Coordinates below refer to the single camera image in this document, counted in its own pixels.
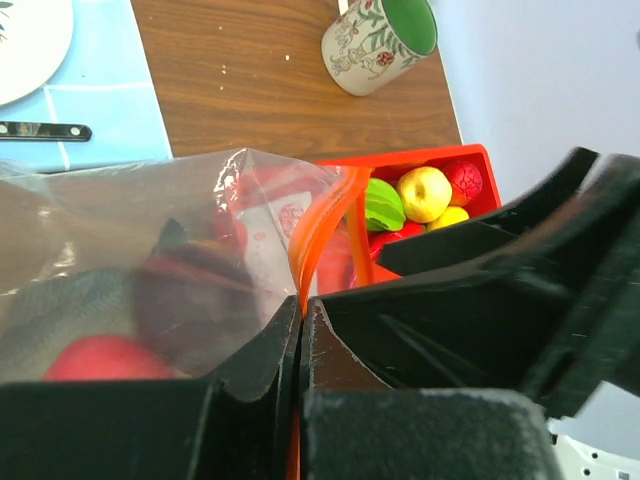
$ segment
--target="dark red object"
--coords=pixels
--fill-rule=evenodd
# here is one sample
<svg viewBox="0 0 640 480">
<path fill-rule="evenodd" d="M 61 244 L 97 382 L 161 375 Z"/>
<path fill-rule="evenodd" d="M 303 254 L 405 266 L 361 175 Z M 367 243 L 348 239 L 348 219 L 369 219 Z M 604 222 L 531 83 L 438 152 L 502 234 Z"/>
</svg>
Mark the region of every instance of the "dark red object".
<svg viewBox="0 0 640 480">
<path fill-rule="evenodd" d="M 453 196 L 451 205 L 464 207 L 482 191 L 482 174 L 478 167 L 470 162 L 456 160 L 442 167 L 442 172 L 451 183 Z"/>
<path fill-rule="evenodd" d="M 139 340 L 192 376 L 209 373 L 261 329 L 244 260 L 219 243 L 180 245 L 133 272 Z"/>
</svg>

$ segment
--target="white label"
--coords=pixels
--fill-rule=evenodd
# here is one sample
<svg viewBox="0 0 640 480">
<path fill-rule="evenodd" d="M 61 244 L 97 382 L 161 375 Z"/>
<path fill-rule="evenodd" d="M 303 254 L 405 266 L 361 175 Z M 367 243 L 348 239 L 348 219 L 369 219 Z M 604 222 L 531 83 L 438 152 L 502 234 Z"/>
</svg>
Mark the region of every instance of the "white label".
<svg viewBox="0 0 640 480">
<path fill-rule="evenodd" d="M 311 202 L 311 192 L 296 193 L 244 210 L 238 216 L 247 228 L 245 262 L 256 285 L 263 325 L 287 296 L 296 293 L 287 249 L 293 229 Z M 310 295 L 316 294 L 314 275 Z"/>
</svg>

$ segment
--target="knife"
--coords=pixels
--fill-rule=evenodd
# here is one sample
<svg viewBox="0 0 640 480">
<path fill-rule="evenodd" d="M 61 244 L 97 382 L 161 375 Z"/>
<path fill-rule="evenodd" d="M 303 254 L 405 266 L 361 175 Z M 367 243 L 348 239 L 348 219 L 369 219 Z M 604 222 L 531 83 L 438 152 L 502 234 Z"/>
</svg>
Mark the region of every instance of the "knife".
<svg viewBox="0 0 640 480">
<path fill-rule="evenodd" d="M 86 142 L 90 138 L 86 125 L 0 121 L 0 140 Z"/>
</svg>

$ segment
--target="clear plastic bag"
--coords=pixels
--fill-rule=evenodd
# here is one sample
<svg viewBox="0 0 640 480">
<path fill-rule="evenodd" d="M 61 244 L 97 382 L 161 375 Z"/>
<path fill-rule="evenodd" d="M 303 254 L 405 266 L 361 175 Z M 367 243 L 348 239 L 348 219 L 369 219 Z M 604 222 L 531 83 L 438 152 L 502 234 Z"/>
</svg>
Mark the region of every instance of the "clear plastic bag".
<svg viewBox="0 0 640 480">
<path fill-rule="evenodd" d="M 306 304 L 307 247 L 331 236 L 318 241 L 326 222 L 310 216 L 329 211 L 323 228 L 344 236 L 345 192 L 366 185 L 249 149 L 52 176 L 0 168 L 0 382 L 206 374 L 302 283 Z M 292 253 L 301 218 L 313 232 Z"/>
</svg>

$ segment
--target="white plate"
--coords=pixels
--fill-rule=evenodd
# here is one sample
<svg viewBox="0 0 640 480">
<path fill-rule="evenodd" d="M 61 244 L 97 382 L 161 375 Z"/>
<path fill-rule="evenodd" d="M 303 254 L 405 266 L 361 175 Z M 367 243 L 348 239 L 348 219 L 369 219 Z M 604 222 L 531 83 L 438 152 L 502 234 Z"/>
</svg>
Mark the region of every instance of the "white plate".
<svg viewBox="0 0 640 480">
<path fill-rule="evenodd" d="M 0 105 L 37 90 L 64 60 L 71 0 L 0 0 Z"/>
</svg>

